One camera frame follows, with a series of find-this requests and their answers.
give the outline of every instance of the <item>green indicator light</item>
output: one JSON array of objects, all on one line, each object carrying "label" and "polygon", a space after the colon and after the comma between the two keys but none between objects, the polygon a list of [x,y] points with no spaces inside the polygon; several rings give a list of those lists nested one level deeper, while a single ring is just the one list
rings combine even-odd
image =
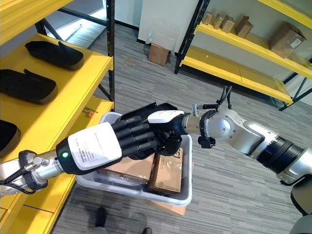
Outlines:
[{"label": "green indicator light", "polygon": [[68,156],[69,156],[69,153],[67,153],[67,152],[62,153],[62,157],[68,157]]}]

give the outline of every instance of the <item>cardboard box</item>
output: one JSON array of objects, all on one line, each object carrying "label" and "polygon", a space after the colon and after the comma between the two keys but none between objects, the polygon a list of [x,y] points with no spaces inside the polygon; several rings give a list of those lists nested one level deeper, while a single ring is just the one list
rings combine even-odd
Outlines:
[{"label": "cardboard box", "polygon": [[180,215],[180,216],[185,215],[186,206],[175,206],[175,205],[171,205],[171,204],[160,202],[160,201],[151,201],[151,200],[144,200],[144,201],[148,205],[155,206],[173,215]]},{"label": "cardboard box", "polygon": [[235,24],[234,19],[226,15],[221,24],[221,30],[225,33],[229,33],[231,29],[233,28],[234,24]]},{"label": "cardboard box", "polygon": [[236,35],[241,38],[245,38],[246,35],[250,32],[250,30],[254,27],[249,21],[249,16],[243,16],[241,21],[238,23],[235,28]]},{"label": "cardboard box", "polygon": [[218,29],[224,20],[224,16],[218,14],[213,22],[213,26],[215,29]]},{"label": "cardboard box", "polygon": [[270,38],[269,48],[282,58],[286,58],[305,40],[306,38],[298,28],[286,22]]},{"label": "cardboard box", "polygon": [[212,14],[206,12],[202,20],[203,24],[210,24],[212,18]]},{"label": "cardboard box", "polygon": [[99,173],[111,171],[121,175],[128,175],[143,179],[145,183],[150,180],[151,170],[153,167],[154,154],[144,160],[132,160],[129,157],[124,157],[121,162],[112,166],[99,169]]},{"label": "cardboard box", "polygon": [[181,191],[183,149],[173,156],[156,154],[149,189],[160,192],[179,193]]},{"label": "cardboard box", "polygon": [[164,66],[167,61],[168,53],[168,49],[152,43],[150,53],[148,55],[148,60]]}]

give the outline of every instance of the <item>metal screw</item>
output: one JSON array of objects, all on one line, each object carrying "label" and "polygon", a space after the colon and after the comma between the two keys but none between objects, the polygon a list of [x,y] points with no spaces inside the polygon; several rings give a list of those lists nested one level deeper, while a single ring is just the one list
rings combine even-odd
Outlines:
[{"label": "metal screw", "polygon": [[42,166],[47,166],[47,165],[49,165],[49,163],[50,163],[50,160],[48,160],[48,159],[46,159],[46,158],[44,158],[43,160],[42,160]]}]

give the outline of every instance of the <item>gray carpet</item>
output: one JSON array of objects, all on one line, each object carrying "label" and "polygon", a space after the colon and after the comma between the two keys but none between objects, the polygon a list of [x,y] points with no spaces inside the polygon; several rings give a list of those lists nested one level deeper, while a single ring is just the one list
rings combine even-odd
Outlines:
[{"label": "gray carpet", "polygon": [[[116,25],[116,111],[126,113],[157,101],[184,111],[192,103],[214,103],[228,84],[204,73],[173,74],[175,57],[166,66],[147,60],[149,47],[137,43],[137,31]],[[106,33],[93,50],[103,52]],[[102,82],[107,87],[107,77]],[[104,98],[97,90],[96,96]],[[284,112],[282,103],[234,86],[233,109],[243,118],[258,121],[300,145],[312,147],[312,107],[298,102]],[[275,174],[229,145],[204,150],[193,136],[193,200],[184,217],[167,214],[140,199],[75,185],[52,231],[84,234],[93,226],[96,209],[107,209],[109,234],[140,234],[149,226],[155,234],[286,234],[300,217],[292,205],[290,188]]]}]

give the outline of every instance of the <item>black insole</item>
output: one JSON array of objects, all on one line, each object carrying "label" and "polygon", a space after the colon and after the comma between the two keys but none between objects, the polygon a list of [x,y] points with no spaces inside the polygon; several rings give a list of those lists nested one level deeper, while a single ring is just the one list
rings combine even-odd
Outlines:
[{"label": "black insole", "polygon": [[83,53],[60,41],[58,45],[47,41],[31,41],[25,47],[32,56],[59,67],[78,70],[83,66]]},{"label": "black insole", "polygon": [[55,98],[58,92],[55,81],[26,69],[24,73],[0,70],[0,91],[37,104],[46,104]]},{"label": "black insole", "polygon": [[0,157],[9,154],[20,141],[20,130],[10,122],[0,119]]}]

